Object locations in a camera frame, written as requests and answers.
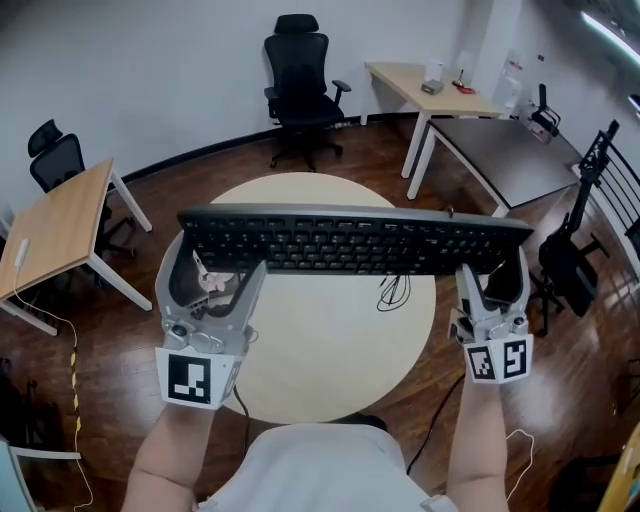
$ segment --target keyboard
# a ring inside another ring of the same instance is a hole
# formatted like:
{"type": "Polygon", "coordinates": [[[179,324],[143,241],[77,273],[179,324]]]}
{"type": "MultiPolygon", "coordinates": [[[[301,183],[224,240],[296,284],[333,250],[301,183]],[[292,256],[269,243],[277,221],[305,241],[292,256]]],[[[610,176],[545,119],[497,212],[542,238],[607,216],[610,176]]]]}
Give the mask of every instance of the keyboard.
{"type": "Polygon", "coordinates": [[[489,274],[533,233],[527,224],[428,210],[287,204],[211,204],[178,214],[209,272],[489,274]]]}

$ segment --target keyboard key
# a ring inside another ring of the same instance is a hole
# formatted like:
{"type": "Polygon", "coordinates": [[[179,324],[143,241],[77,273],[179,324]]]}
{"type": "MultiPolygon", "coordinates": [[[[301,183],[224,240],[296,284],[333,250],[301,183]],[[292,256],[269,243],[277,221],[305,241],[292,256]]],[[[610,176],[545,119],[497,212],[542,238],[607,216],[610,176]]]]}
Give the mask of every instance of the keyboard key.
{"type": "Polygon", "coordinates": [[[324,243],[328,239],[329,239],[329,235],[327,235],[327,233],[314,233],[313,236],[311,237],[311,240],[313,240],[317,244],[324,243]]]}

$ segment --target white cord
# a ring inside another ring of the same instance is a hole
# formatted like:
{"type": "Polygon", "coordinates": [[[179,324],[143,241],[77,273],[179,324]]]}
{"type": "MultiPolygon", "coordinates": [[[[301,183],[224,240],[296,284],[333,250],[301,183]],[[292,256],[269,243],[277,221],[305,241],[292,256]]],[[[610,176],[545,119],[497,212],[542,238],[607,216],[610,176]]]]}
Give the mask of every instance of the white cord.
{"type": "MultiPolygon", "coordinates": [[[[40,308],[37,308],[35,306],[32,306],[31,304],[29,304],[28,302],[23,300],[22,297],[20,297],[20,295],[18,295],[18,290],[16,288],[18,286],[18,276],[20,275],[20,269],[21,268],[22,268],[22,265],[20,265],[18,267],[18,270],[16,271],[16,278],[13,281],[13,293],[14,293],[14,295],[25,306],[27,306],[27,307],[29,307],[31,309],[35,309],[37,311],[40,311],[41,313],[49,315],[49,316],[55,318],[56,320],[60,320],[61,322],[68,323],[71,326],[71,329],[73,330],[74,346],[77,345],[78,344],[78,335],[76,334],[76,328],[73,326],[73,324],[69,320],[65,320],[64,318],[60,318],[59,316],[56,316],[53,313],[49,313],[48,311],[45,311],[44,309],[40,309],[40,308]]],[[[75,434],[74,439],[73,439],[73,449],[74,449],[74,451],[76,453],[78,453],[78,430],[77,429],[76,429],[76,434],[75,434]]],[[[82,466],[80,465],[80,460],[79,459],[76,459],[76,464],[78,464],[78,469],[80,470],[80,474],[82,475],[82,478],[84,479],[84,483],[87,484],[87,489],[89,489],[89,494],[91,495],[91,499],[89,500],[88,503],[83,503],[82,505],[76,505],[75,507],[73,507],[73,512],[76,512],[76,510],[78,510],[79,508],[88,507],[89,505],[93,504],[93,491],[91,490],[91,486],[89,485],[89,482],[87,481],[87,477],[85,476],[84,471],[82,471],[82,466]]]]}
{"type": "Polygon", "coordinates": [[[529,450],[529,465],[525,468],[525,470],[520,474],[520,477],[518,478],[518,481],[516,482],[516,485],[514,486],[513,489],[511,489],[511,492],[509,493],[509,496],[507,496],[507,501],[509,501],[509,499],[511,498],[511,495],[515,492],[515,490],[518,488],[518,485],[520,484],[520,480],[522,480],[522,477],[524,476],[524,474],[529,471],[529,469],[531,469],[531,466],[533,466],[533,447],[536,443],[536,438],[533,437],[531,434],[527,434],[524,430],[517,428],[516,430],[514,430],[513,432],[511,432],[511,434],[509,434],[507,436],[507,440],[509,440],[509,438],[511,436],[513,436],[513,434],[515,434],[516,432],[520,432],[521,434],[531,438],[531,449],[529,450]]]}

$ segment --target white desk leg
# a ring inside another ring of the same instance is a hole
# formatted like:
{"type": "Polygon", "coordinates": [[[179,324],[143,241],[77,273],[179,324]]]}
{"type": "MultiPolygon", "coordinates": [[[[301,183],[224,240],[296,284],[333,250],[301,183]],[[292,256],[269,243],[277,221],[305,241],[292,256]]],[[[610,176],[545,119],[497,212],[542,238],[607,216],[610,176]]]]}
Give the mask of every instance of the white desk leg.
{"type": "Polygon", "coordinates": [[[17,316],[19,318],[22,318],[25,322],[30,323],[34,327],[37,327],[41,331],[44,331],[47,334],[50,334],[51,336],[58,335],[58,329],[56,329],[55,327],[51,327],[46,322],[43,322],[39,318],[36,318],[35,316],[33,316],[31,313],[28,313],[24,309],[19,308],[18,306],[15,306],[8,300],[0,302],[0,308],[4,309],[11,316],[17,316]]]}
{"type": "Polygon", "coordinates": [[[433,129],[429,128],[427,138],[424,141],[424,146],[422,148],[422,154],[420,155],[420,160],[418,160],[416,172],[413,175],[413,179],[411,180],[409,192],[407,192],[407,197],[409,199],[415,199],[416,195],[418,194],[418,189],[420,188],[422,178],[424,178],[424,173],[427,171],[427,167],[429,166],[429,162],[431,161],[431,155],[433,155],[433,148],[435,148],[435,146],[436,135],[433,129]]]}
{"type": "Polygon", "coordinates": [[[502,204],[499,204],[498,207],[496,208],[496,211],[493,212],[491,216],[496,217],[498,219],[502,219],[507,216],[507,213],[509,213],[509,208],[507,208],[502,204]]]}
{"type": "Polygon", "coordinates": [[[120,176],[116,174],[115,169],[111,173],[111,181],[113,183],[113,186],[118,190],[118,193],[122,196],[124,202],[127,203],[127,206],[129,207],[129,210],[131,210],[131,213],[133,213],[133,216],[138,219],[138,222],[140,223],[142,228],[147,233],[151,231],[151,222],[149,222],[147,216],[142,212],[142,210],[138,206],[138,203],[136,203],[136,200],[131,195],[131,192],[129,192],[129,189],[124,184],[124,181],[122,181],[122,178],[120,178],[120,176]]]}
{"type": "Polygon", "coordinates": [[[145,299],[140,292],[122,279],[109,265],[107,265],[95,252],[89,257],[87,264],[95,270],[109,284],[131,299],[145,311],[151,311],[151,302],[145,299]]]}
{"type": "Polygon", "coordinates": [[[371,98],[373,97],[373,75],[364,68],[362,77],[362,96],[360,100],[360,124],[367,126],[367,118],[369,117],[369,109],[371,108],[371,98]]]}
{"type": "Polygon", "coordinates": [[[411,137],[409,152],[407,153],[407,158],[404,160],[404,167],[402,167],[403,178],[411,176],[411,170],[413,169],[413,164],[416,161],[416,154],[418,153],[418,148],[420,147],[420,143],[422,142],[422,137],[424,135],[424,129],[426,128],[427,121],[429,121],[430,118],[430,115],[423,114],[422,112],[418,115],[418,121],[416,122],[415,129],[413,130],[413,137],[411,137]]]}

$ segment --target wooden desk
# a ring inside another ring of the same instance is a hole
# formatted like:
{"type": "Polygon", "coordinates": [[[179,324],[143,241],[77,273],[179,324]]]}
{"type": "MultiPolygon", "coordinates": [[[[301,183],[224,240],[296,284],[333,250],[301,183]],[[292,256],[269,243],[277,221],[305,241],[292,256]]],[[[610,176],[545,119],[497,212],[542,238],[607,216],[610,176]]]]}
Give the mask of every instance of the wooden desk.
{"type": "Polygon", "coordinates": [[[0,261],[2,309],[49,334],[57,334],[50,325],[6,301],[14,294],[16,285],[16,255],[22,240],[28,238],[29,249],[18,274],[18,292],[86,263],[142,309],[151,310],[151,302],[94,252],[98,223],[110,180],[145,231],[151,231],[149,220],[122,180],[113,173],[112,159],[87,169],[16,215],[0,261]]]}
{"type": "MultiPolygon", "coordinates": [[[[503,110],[484,98],[473,94],[462,94],[451,84],[452,77],[444,76],[444,89],[435,96],[427,94],[420,88],[424,82],[424,69],[421,64],[405,64],[400,62],[365,62],[367,75],[371,80],[376,78],[390,87],[407,102],[420,111],[416,123],[409,152],[402,168],[402,177],[408,178],[414,167],[418,149],[424,137],[427,122],[434,115],[450,115],[455,117],[501,117],[503,110]]],[[[360,124],[367,124],[367,112],[375,101],[375,91],[369,80],[364,80],[362,94],[363,104],[360,116],[360,124]]],[[[435,138],[428,137],[423,146],[422,154],[430,156],[435,138]]],[[[416,167],[418,173],[426,168],[427,160],[420,158],[416,167]]]]}

